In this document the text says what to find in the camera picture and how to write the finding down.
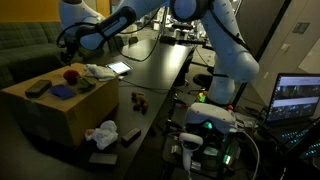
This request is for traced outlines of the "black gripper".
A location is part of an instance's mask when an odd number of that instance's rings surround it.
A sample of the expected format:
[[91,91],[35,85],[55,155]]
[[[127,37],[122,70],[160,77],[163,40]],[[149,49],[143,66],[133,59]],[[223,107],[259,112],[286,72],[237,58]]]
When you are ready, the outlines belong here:
[[75,39],[65,38],[64,39],[64,47],[66,50],[61,53],[61,60],[70,65],[74,55],[77,53],[79,45]]

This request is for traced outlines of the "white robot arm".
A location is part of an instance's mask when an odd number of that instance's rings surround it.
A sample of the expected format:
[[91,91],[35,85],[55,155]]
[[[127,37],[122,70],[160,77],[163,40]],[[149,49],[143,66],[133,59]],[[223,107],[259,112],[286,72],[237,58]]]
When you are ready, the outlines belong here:
[[136,20],[168,5],[180,22],[199,20],[216,54],[207,98],[216,104],[231,99],[235,84],[247,83],[259,72],[239,30],[229,0],[121,0],[109,17],[90,8],[83,0],[59,0],[59,16],[67,49],[95,51]]

